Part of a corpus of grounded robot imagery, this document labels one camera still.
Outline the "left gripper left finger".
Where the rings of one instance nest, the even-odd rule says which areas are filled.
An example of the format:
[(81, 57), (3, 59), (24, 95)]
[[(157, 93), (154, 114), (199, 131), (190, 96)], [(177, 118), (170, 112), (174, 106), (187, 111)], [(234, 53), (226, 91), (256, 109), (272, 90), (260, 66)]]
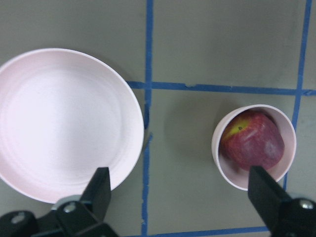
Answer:
[(111, 199), (107, 167), (96, 169), (80, 196), (59, 200), (44, 216), (27, 210), (12, 211), (0, 218), (2, 237), (116, 237), (104, 222)]

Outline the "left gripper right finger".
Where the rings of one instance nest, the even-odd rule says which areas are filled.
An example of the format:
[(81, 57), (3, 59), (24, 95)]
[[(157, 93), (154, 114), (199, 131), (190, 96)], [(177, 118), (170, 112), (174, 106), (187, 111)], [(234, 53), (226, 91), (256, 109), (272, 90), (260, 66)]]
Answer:
[(314, 237), (316, 203), (292, 198), (261, 166), (252, 166), (248, 198), (272, 237)]

